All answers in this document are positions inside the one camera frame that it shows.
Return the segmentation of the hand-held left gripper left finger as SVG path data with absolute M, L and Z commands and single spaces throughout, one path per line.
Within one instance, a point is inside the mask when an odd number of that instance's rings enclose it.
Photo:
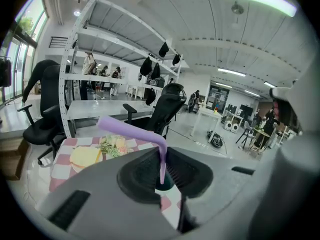
M 131 152 L 84 168 L 38 205 L 55 239 L 169 240 L 180 235 L 155 193 L 158 148 Z

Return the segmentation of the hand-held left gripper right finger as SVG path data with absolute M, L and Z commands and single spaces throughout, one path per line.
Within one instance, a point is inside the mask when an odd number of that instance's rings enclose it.
M 260 161 L 169 147 L 167 169 L 177 176 L 181 205 L 177 226 L 166 233 L 249 233 Z

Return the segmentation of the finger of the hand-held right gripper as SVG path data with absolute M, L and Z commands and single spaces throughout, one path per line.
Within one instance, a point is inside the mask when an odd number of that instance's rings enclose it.
M 248 240 L 306 240 L 319 233 L 320 133 L 285 142 L 248 228 Z
M 269 90 L 275 118 L 304 133 L 320 134 L 320 56 L 291 87 Z

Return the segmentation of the purple bendy straw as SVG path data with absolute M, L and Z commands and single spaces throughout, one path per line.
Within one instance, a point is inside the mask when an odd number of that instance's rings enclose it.
M 160 184 L 164 184 L 168 145 L 161 135 L 127 124 L 110 116 L 100 117 L 96 125 L 104 131 L 157 144 L 159 147 L 160 157 Z

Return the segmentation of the black round device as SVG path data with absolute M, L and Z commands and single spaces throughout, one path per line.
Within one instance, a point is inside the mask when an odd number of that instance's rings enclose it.
M 210 138 L 212 136 L 212 139 L 210 143 L 215 147 L 215 148 L 221 148 L 224 144 L 224 139 L 217 134 L 216 132 L 208 131 L 207 132 L 207 137 Z

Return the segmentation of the yellow bread slice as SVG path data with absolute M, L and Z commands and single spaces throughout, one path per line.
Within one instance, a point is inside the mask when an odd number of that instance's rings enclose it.
M 83 163 L 86 168 L 99 163 L 103 160 L 103 154 L 100 149 L 91 146 L 76 147 L 69 158 L 70 163 Z

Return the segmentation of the red white checkered tablecloth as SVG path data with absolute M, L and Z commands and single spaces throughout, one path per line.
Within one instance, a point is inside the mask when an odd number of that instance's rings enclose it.
M 49 191 L 53 192 L 59 185 L 77 174 L 70 163 L 72 151 L 79 146 L 96 147 L 101 137 L 79 137 L 65 139 L 54 159 L 53 167 L 50 173 Z M 154 148 L 157 145 L 131 137 L 123 136 L 128 148 L 132 148 L 134 152 Z M 178 227 L 180 216 L 181 193 L 174 184 L 173 188 L 167 191 L 159 191 L 155 189 L 155 193 L 161 197 L 161 212 L 173 228 Z

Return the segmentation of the flower bouquet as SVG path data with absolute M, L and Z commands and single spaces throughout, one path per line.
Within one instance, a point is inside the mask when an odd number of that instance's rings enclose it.
M 106 159 L 117 158 L 134 152 L 132 148 L 127 147 L 125 138 L 120 135 L 101 137 L 97 148 L 100 149 Z

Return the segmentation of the wooden round table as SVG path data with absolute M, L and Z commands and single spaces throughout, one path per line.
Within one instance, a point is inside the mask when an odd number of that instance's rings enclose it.
M 252 140 L 252 143 L 249 145 L 249 150 L 253 150 L 254 152 L 256 152 L 256 154 L 260 154 L 265 138 L 270 138 L 270 135 L 260 128 L 253 128 L 253 130 L 256 132 L 256 135 Z M 260 141 L 259 146 L 256 146 L 255 142 L 258 140 L 260 136 L 262 136 L 262 140 Z

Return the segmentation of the grey shell chair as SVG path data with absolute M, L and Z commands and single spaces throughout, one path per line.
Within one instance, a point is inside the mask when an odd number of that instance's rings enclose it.
M 241 136 L 238 138 L 238 140 L 235 143 L 237 144 L 242 138 L 244 138 L 244 139 L 242 140 L 239 148 L 243 150 L 246 146 L 247 141 L 249 140 L 249 145 L 251 145 L 252 140 L 254 139 L 253 128 L 250 126 L 248 121 L 244 122 L 243 133 L 241 134 Z

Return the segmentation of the black monitor screen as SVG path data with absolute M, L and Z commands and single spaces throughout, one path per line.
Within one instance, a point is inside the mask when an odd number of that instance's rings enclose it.
M 250 107 L 250 106 L 244 105 L 244 104 L 242 104 L 242 105 L 240 106 L 240 109 L 241 109 L 241 110 L 243 111 L 243 113 L 244 113 L 245 115 L 247 115 L 248 117 L 250 117 L 250 116 L 252 115 L 252 113 L 253 113 L 253 108 Z

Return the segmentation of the white square table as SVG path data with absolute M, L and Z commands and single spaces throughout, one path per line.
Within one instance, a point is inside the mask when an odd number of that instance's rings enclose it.
M 194 133 L 195 133 L 195 131 L 197 129 L 197 126 L 199 125 L 199 122 L 200 122 L 202 116 L 208 116 L 208 117 L 211 117 L 212 119 L 216 119 L 216 123 L 215 123 L 215 125 L 213 127 L 212 134 L 210 136 L 210 139 L 211 139 L 213 137 L 214 133 L 217 130 L 217 126 L 219 125 L 219 122 L 222 119 L 222 115 L 219 114 L 218 112 L 215 112 L 214 110 L 200 107 L 198 109 L 197 117 L 196 117 L 194 126 L 192 128 L 192 131 L 190 133 L 190 136 L 194 136 Z

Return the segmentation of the black office chair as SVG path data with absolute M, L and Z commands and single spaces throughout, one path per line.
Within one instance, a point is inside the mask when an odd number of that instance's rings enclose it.
M 49 153 L 52 153 L 54 158 L 56 157 L 62 141 L 55 142 L 55 137 L 65 136 L 59 102 L 60 67 L 60 64 L 48 67 L 44 71 L 41 81 L 38 81 L 41 85 L 39 109 L 41 119 L 33 120 L 29 111 L 29 108 L 32 107 L 31 104 L 22 103 L 21 108 L 17 110 L 18 112 L 24 111 L 30 122 L 30 126 L 22 134 L 24 140 L 37 146 L 50 146 L 37 158 L 37 163 L 40 166 L 43 164 L 41 159 Z
M 150 117 L 145 116 L 133 119 L 132 114 L 135 114 L 137 110 L 127 103 L 123 104 L 123 108 L 127 111 L 127 120 L 124 122 L 166 138 L 171 120 L 185 104 L 186 99 L 183 85 L 179 83 L 169 83 L 162 89 L 161 96 Z

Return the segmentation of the wooden cabinet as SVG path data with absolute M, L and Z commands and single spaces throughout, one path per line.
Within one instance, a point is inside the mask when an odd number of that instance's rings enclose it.
M 0 140 L 0 172 L 9 181 L 19 181 L 29 144 L 22 137 Z

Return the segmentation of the round ceiling fixture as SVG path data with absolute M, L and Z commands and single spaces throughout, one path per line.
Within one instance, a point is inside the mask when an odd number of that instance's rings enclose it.
M 242 5 L 238 4 L 237 1 L 231 6 L 231 11 L 236 15 L 241 15 L 244 13 L 244 8 Z

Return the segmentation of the black jacket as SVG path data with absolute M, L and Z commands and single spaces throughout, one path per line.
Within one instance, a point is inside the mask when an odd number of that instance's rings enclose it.
M 48 68 L 48 67 L 51 67 L 51 66 L 57 66 L 59 65 L 57 62 L 55 62 L 54 60 L 51 60 L 51 59 L 44 59 L 40 62 L 38 62 L 32 73 L 31 73 L 31 76 L 29 78 L 29 81 L 27 83 L 27 86 L 25 87 L 24 91 L 23 91 L 23 94 L 22 94 L 22 100 L 21 102 L 23 104 L 26 103 L 27 99 L 28 99 L 28 96 L 32 90 L 32 88 L 35 86 L 35 84 L 42 80 L 42 77 L 44 75 L 44 72 L 45 70 Z

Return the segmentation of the dark clothes on rack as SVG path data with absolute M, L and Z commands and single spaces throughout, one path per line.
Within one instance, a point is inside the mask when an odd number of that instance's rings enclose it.
M 0 87 L 12 85 L 11 61 L 8 57 L 0 56 Z

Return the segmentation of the green plant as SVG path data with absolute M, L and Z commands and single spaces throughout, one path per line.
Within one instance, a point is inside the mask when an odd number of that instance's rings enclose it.
M 32 17 L 23 16 L 18 24 L 28 36 L 34 36 L 34 20 Z

